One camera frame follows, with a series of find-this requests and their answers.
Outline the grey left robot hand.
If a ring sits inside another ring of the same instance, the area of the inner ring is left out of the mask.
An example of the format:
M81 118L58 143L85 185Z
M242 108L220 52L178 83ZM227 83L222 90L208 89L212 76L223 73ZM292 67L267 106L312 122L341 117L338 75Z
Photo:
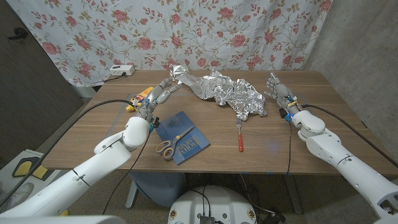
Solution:
M138 109L138 114L148 123L155 123L153 112L157 105L164 104L170 96L182 87L182 82L178 81L172 86L173 78L166 78L160 84L155 86L144 98L142 106Z

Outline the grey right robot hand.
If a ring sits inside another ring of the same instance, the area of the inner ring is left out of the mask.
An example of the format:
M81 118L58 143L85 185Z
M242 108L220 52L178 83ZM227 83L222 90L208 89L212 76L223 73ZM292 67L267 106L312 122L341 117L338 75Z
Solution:
M301 107L297 103L297 97L290 88L286 87L278 79L274 72L271 72L271 77L268 79L266 87L269 91L265 91L264 94L274 99L280 108L292 115L301 111Z

